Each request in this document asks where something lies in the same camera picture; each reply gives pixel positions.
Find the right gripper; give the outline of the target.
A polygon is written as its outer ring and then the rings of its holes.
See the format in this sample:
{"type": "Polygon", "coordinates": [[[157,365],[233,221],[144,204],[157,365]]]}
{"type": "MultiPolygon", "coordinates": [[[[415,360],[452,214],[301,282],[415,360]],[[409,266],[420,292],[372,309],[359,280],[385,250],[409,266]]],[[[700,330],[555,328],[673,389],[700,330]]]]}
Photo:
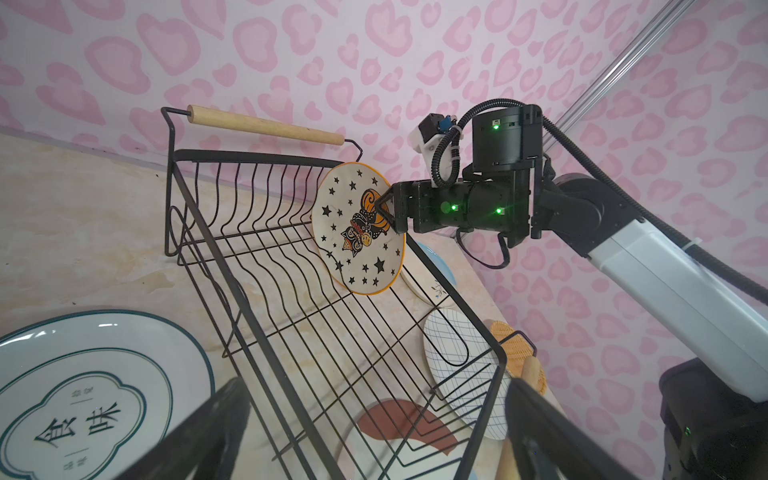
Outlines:
{"type": "Polygon", "coordinates": [[[469,222],[471,184],[433,187],[429,180],[398,182],[375,201],[375,210],[396,233],[429,233],[446,227],[472,229],[469,222]]]}

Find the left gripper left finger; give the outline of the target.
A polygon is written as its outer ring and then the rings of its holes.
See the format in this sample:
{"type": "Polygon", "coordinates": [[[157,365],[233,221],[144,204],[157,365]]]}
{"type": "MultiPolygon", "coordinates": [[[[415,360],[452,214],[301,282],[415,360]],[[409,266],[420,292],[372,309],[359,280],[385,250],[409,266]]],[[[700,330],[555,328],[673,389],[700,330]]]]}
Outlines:
{"type": "Polygon", "coordinates": [[[120,479],[229,479],[251,410],[244,381],[229,380],[120,479]]]}

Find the star patterned plate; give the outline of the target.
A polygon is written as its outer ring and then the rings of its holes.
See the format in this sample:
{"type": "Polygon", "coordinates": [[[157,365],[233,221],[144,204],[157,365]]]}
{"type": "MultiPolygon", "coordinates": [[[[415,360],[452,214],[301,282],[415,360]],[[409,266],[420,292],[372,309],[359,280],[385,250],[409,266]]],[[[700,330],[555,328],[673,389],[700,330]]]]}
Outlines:
{"type": "Polygon", "coordinates": [[[349,291],[376,295],[399,276],[406,237],[375,209],[390,187],[373,168],[340,164],[323,177],[311,212],[319,255],[333,280],[349,291]]]}

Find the black wire dish rack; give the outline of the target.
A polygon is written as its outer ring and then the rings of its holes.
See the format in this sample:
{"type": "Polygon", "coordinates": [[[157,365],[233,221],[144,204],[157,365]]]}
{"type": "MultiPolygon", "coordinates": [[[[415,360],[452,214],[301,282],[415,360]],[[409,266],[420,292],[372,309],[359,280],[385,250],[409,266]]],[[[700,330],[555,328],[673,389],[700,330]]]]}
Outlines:
{"type": "Polygon", "coordinates": [[[446,237],[412,234],[410,247],[456,306],[420,300],[401,273],[376,295],[332,279],[311,225],[317,189],[334,162],[217,147],[181,146],[191,113],[165,107],[168,130],[165,252],[189,275],[220,348],[247,387],[251,419],[235,473],[248,479],[346,479],[336,455],[348,428],[374,401],[407,399],[437,410],[442,400],[424,352],[423,326],[436,309],[466,315],[499,369],[472,427],[455,479],[497,474],[510,383],[500,344],[484,324],[500,312],[446,237]],[[453,287],[420,242],[450,267],[453,287]]]}

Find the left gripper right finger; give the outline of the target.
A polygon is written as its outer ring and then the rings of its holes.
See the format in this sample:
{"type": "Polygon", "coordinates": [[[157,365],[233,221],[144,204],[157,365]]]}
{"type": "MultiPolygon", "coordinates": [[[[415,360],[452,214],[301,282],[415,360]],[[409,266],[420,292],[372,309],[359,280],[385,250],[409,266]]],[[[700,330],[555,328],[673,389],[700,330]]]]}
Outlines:
{"type": "Polygon", "coordinates": [[[635,477],[521,379],[510,381],[505,415],[523,479],[635,477]]]}

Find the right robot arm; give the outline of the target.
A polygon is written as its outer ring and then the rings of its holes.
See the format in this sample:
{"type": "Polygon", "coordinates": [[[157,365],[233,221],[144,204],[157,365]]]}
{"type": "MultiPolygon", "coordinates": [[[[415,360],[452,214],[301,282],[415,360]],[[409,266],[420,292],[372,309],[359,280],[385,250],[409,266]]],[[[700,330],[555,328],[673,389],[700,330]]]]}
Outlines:
{"type": "Polygon", "coordinates": [[[555,233],[693,353],[659,382],[666,479],[767,475],[767,291],[645,209],[533,104],[492,99],[412,135],[426,180],[375,202],[399,233],[555,233]]]}

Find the white green-rimmed plate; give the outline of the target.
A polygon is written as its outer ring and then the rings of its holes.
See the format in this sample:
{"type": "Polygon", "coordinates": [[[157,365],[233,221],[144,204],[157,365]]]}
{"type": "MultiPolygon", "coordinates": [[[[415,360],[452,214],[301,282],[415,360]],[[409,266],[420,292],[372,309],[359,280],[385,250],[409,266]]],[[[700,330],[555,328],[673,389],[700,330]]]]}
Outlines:
{"type": "Polygon", "coordinates": [[[1,476],[112,479],[216,391],[191,333],[160,316],[90,310],[1,339],[1,476]]]}

